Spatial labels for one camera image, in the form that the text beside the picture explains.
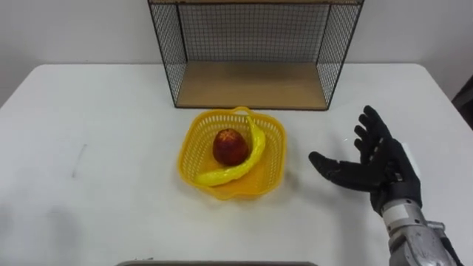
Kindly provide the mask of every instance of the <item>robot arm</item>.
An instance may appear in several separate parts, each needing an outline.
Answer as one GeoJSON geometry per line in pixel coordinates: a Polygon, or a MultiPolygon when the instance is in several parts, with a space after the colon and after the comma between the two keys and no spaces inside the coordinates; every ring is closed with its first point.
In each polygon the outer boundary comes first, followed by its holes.
{"type": "Polygon", "coordinates": [[[389,234],[389,265],[463,266],[444,233],[445,226],[423,217],[421,181],[402,145],[391,136],[378,113],[365,106],[356,126],[360,163],[332,160],[311,152],[309,160],[327,180],[370,193],[373,210],[389,234]]]}

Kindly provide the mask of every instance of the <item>gray tray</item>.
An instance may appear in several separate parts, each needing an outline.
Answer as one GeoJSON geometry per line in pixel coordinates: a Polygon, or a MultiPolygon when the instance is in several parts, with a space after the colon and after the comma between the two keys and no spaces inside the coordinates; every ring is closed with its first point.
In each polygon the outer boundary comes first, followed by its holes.
{"type": "Polygon", "coordinates": [[[117,266],[317,266],[311,262],[160,262],[130,261],[117,266]]]}

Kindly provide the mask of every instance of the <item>toy banana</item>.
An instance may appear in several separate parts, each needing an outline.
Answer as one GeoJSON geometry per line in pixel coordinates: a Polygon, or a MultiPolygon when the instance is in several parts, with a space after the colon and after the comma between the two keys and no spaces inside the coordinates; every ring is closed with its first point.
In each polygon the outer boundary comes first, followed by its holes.
{"type": "Polygon", "coordinates": [[[250,125],[251,141],[253,143],[253,149],[248,159],[239,166],[199,174],[195,179],[196,183],[207,186],[222,185],[244,176],[259,162],[266,147],[266,136],[251,117],[247,116],[246,120],[250,125]]]}

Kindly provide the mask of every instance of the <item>yellow basket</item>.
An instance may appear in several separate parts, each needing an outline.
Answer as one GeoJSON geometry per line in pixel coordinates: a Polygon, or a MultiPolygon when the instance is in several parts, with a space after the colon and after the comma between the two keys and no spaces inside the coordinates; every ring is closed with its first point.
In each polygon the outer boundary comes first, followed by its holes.
{"type": "Polygon", "coordinates": [[[195,118],[188,130],[179,154],[177,167],[181,178],[217,199],[254,199],[275,189],[281,182],[286,155],[286,133],[281,123],[269,115],[252,112],[246,107],[233,110],[212,110],[195,118]],[[246,115],[266,135],[266,148],[261,160],[245,176],[238,180],[214,187],[196,184],[194,178],[201,173],[222,166],[214,159],[212,145],[217,132],[222,129],[236,129],[251,144],[251,133],[246,115]]]}

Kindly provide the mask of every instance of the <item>red apple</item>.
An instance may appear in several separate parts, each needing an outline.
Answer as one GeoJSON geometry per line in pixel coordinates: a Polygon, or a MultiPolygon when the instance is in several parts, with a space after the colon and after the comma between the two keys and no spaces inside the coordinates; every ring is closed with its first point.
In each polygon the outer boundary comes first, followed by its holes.
{"type": "Polygon", "coordinates": [[[223,129],[214,139],[214,158],[226,166],[237,166],[248,156],[248,144],[235,129],[223,129]]]}

